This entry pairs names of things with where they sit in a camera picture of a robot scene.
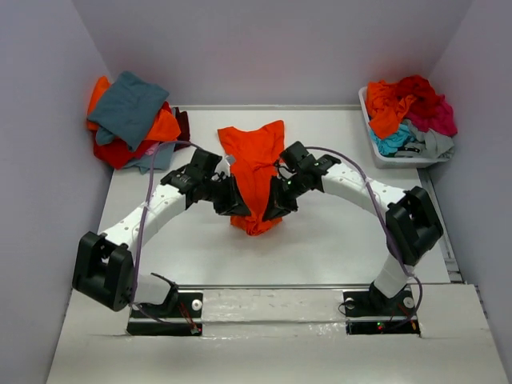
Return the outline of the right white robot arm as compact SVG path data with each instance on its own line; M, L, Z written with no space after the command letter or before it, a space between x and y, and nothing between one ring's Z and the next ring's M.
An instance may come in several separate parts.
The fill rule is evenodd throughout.
M388 256L363 302L385 314L397 305L397 296L409 280L416 279L416 265L444 234L429 193L420 186L409 190L387 186L335 150L322 149L320 158L311 152L312 147L295 142L280 153L262 218L272 221L297 211L298 198L313 190L374 214L384 232Z

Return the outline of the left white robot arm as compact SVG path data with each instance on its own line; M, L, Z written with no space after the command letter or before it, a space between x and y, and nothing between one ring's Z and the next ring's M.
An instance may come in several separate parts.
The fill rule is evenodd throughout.
M158 273L140 274L142 248L170 220L200 201L211 203L221 216L249 215L231 172L234 164L232 155L197 149L189 163L151 184L145 200L124 219L100 234L84 234L73 289L115 312L134 306L152 315L172 314L178 285Z

